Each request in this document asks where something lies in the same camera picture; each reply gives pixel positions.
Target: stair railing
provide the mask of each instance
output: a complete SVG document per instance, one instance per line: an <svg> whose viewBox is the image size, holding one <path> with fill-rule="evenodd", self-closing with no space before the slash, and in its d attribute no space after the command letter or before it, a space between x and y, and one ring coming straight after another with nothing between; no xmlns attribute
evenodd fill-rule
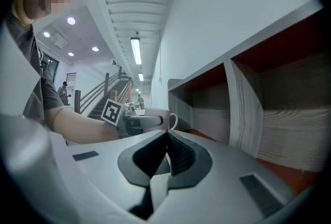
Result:
<svg viewBox="0 0 331 224"><path fill-rule="evenodd" d="M109 73L106 73L105 79L103 82L94 87L86 95L81 98L81 91L75 90L74 93L74 111L76 113L82 114L86 108L103 92L103 95L106 96L108 93L108 87L118 79L118 74L115 73L109 77Z"/></svg>
<svg viewBox="0 0 331 224"><path fill-rule="evenodd" d="M132 88L132 80L131 78L129 78L128 83L124 86L123 90L120 92L117 98L117 102L125 103L125 97L128 97L128 100L130 101L131 88Z"/></svg>

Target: window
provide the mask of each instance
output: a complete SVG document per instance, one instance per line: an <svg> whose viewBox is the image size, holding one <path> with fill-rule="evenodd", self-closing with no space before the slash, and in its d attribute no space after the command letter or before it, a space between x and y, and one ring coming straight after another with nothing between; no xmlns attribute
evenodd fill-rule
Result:
<svg viewBox="0 0 331 224"><path fill-rule="evenodd" d="M53 59L52 57L46 55L45 53L44 53L44 57L43 57L42 61L44 61L48 64L48 68L51 71L51 74L52 74L52 77L53 77L53 82L54 82L56 70L57 70L57 67L58 67L58 61Z"/></svg>

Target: wood grain surface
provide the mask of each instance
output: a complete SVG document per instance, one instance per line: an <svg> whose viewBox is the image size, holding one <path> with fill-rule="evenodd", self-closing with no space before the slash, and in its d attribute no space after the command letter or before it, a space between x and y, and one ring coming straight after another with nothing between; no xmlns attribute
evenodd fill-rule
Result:
<svg viewBox="0 0 331 224"><path fill-rule="evenodd" d="M228 84L192 92L193 127L223 144L230 138L230 99Z"/></svg>
<svg viewBox="0 0 331 224"><path fill-rule="evenodd" d="M192 94L183 89L168 92L168 105L171 113L178 116L177 130L193 128ZM170 118L170 127L175 124L174 118Z"/></svg>
<svg viewBox="0 0 331 224"><path fill-rule="evenodd" d="M224 65L231 109L229 144L256 158L263 125L259 74L231 59Z"/></svg>
<svg viewBox="0 0 331 224"><path fill-rule="evenodd" d="M264 123L258 157L319 172L330 148L331 70L325 53L261 74Z"/></svg>
<svg viewBox="0 0 331 224"><path fill-rule="evenodd" d="M203 137L205 139L209 139L209 140L212 140L212 141L217 141L217 140L215 140L211 137L208 137L204 133L201 133L200 131L197 131L196 129L188 129L188 130L185 130L184 132L190 133L190 134L193 134L193 135L196 135L196 136L199 136L199 137Z"/></svg>

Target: handrail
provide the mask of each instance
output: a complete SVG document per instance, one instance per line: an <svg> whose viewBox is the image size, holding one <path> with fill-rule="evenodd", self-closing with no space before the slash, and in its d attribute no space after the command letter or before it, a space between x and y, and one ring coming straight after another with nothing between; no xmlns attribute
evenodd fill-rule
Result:
<svg viewBox="0 0 331 224"><path fill-rule="evenodd" d="M103 85L106 81L104 80L103 82L101 82L100 84L98 84L95 88L93 88L91 91L89 91L86 95L83 96L83 98L81 98L81 101L84 100L90 93L92 93L95 89L97 89L99 86Z"/></svg>
<svg viewBox="0 0 331 224"><path fill-rule="evenodd" d="M98 84L96 87L94 87L91 91L89 91L87 94L85 94L83 96L83 98L81 98L81 101L84 100L91 92L93 92L96 88L100 87L101 85L103 85L105 83L105 81L101 82L100 84Z"/></svg>
<svg viewBox="0 0 331 224"><path fill-rule="evenodd" d="M113 78L111 81L109 81L109 84L108 84L108 87L117 80L117 78ZM85 108L81 111L81 114L86 110L86 108L103 92L103 90L99 90L99 93L92 99L88 102L88 104L85 106Z"/></svg>
<svg viewBox="0 0 331 224"><path fill-rule="evenodd" d="M124 91L124 93L123 93L123 96L122 96L122 98L121 98L120 103L122 103L122 101L123 101L124 97L127 95L128 91L129 91L129 85L126 87L126 89L125 89L125 91Z"/></svg>
<svg viewBox="0 0 331 224"><path fill-rule="evenodd" d="M128 88L128 86L129 86L129 82L124 86L123 90L122 90L121 93L119 94L118 99L117 99L118 102L121 102L121 100L122 100L121 97L122 97L122 95L123 95L125 89Z"/></svg>
<svg viewBox="0 0 331 224"><path fill-rule="evenodd" d="M108 82L108 86L109 86L109 83L111 82L111 81L113 81L114 80L114 76L109 80L109 82ZM87 100L85 101L85 102L83 102L82 104L81 104L81 107L83 107L96 93L98 93L98 92L100 92L101 90L103 90L104 89L104 86L101 86L101 87L99 87L90 97L88 97L87 98Z"/></svg>

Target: white ceiling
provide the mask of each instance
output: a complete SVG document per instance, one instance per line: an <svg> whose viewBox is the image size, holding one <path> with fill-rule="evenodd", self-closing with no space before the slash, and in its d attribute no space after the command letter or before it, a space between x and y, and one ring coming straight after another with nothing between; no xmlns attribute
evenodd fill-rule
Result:
<svg viewBox="0 0 331 224"><path fill-rule="evenodd" d="M68 24L67 18L69 16L75 18L76 23L74 25ZM43 32L48 32L51 37L45 37ZM57 33L68 42L68 45L61 49L55 46L56 40L53 36ZM57 55L73 63L94 58L111 59L114 57L86 6L73 9L68 14L60 16L37 32L36 38ZM99 51L94 52L92 47L97 47Z"/></svg>
<svg viewBox="0 0 331 224"><path fill-rule="evenodd" d="M116 39L115 45L124 57L126 66L132 72L132 78L139 80L138 73L144 74L144 84L152 80L156 56L159 46L159 30L165 20L169 0L104 0L109 16L107 19L112 34ZM134 61L130 43L131 37L141 38L142 65Z"/></svg>

